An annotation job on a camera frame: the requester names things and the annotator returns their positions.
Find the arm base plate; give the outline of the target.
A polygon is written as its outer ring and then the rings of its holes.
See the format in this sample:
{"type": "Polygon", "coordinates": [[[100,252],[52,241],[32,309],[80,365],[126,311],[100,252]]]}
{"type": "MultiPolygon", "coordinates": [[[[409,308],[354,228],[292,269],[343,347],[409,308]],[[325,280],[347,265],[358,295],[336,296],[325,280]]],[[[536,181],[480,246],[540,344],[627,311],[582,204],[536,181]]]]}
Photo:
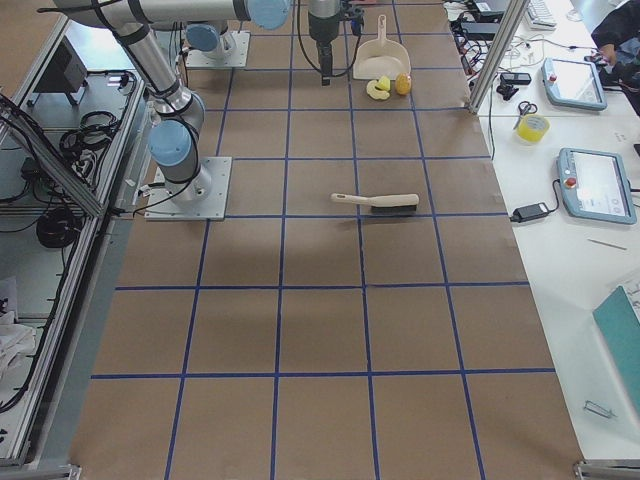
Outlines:
{"type": "Polygon", "coordinates": [[[151,190],[151,206],[144,210],[144,217],[149,221],[223,221],[231,171],[231,157],[203,157],[199,174],[182,191],[182,186],[167,183],[157,167],[154,181],[163,186],[151,190]]]}
{"type": "Polygon", "coordinates": [[[190,25],[186,33],[189,44],[186,65],[195,70],[245,68],[250,33],[229,31],[220,34],[210,25],[190,25]]]}

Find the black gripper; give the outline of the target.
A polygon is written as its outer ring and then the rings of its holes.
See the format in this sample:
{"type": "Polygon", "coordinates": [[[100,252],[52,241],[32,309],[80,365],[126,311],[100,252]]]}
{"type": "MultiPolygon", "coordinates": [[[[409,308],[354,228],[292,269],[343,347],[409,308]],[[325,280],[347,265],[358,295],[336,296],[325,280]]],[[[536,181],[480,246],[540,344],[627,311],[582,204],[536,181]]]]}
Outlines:
{"type": "Polygon", "coordinates": [[[325,75],[333,74],[333,49],[330,42],[316,42],[316,49],[319,61],[319,69],[322,76],[321,85],[329,86],[330,77],[325,75]]]}

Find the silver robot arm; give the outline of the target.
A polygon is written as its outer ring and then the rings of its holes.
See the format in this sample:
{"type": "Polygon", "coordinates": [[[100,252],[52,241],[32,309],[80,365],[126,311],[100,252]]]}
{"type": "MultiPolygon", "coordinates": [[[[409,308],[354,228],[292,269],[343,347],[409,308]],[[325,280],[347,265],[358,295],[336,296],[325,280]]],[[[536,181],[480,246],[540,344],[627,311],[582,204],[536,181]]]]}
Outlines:
{"type": "Polygon", "coordinates": [[[208,194],[209,181],[198,153],[204,122],[201,98],[178,78],[151,27],[189,21],[252,21],[274,30],[289,15],[288,1],[56,1],[68,18],[109,30],[145,81],[159,123],[149,134],[149,150],[172,199],[186,203],[208,194]]]}

